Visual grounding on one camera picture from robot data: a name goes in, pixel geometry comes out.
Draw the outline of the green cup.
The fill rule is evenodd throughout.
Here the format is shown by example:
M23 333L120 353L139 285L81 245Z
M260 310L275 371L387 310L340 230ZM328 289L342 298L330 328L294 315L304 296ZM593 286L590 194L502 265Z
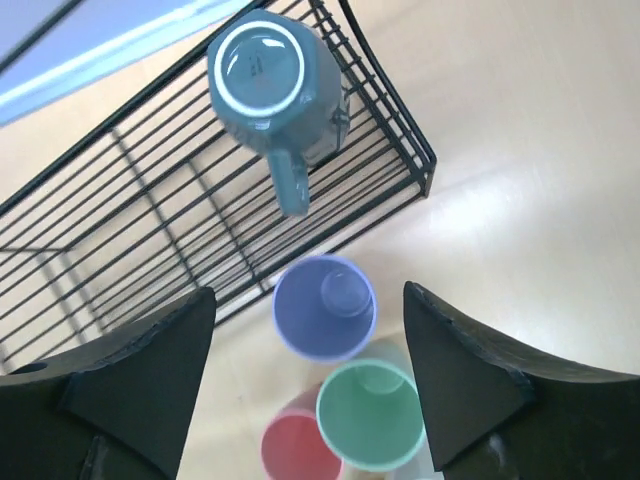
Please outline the green cup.
M336 368L321 385L316 419L329 449L353 467L385 472L409 462L426 431L405 350L379 339Z

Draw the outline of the red cup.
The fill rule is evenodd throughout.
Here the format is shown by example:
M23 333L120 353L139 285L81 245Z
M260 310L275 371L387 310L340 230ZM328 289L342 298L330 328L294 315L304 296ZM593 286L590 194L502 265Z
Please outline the red cup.
M261 439L261 460L269 479L335 480L344 462L322 438L316 418L317 383L273 417Z

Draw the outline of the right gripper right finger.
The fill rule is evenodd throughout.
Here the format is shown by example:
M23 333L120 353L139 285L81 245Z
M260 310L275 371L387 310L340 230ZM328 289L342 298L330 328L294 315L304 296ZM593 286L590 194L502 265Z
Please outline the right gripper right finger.
M635 479L639 378L568 360L420 284L403 320L434 469L447 479Z

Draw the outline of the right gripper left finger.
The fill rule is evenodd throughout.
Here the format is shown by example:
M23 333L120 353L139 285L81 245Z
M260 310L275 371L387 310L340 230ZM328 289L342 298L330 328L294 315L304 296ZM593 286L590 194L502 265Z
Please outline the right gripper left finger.
M201 287L2 376L2 478L176 478L215 318Z

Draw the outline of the purple cup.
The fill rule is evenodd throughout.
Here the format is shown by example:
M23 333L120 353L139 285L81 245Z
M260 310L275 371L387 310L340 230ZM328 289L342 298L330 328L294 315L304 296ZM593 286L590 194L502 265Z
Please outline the purple cup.
M369 278L352 261L316 255L288 267L274 290L272 318L286 346L319 363L359 354L376 328L377 299Z

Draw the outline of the blue-grey mug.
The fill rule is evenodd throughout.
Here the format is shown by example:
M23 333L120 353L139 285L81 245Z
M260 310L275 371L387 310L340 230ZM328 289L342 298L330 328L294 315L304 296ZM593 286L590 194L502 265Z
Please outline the blue-grey mug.
M207 60L216 116L267 160L281 212L306 215L310 168L350 130L349 95L329 47L305 23L256 9L223 28Z

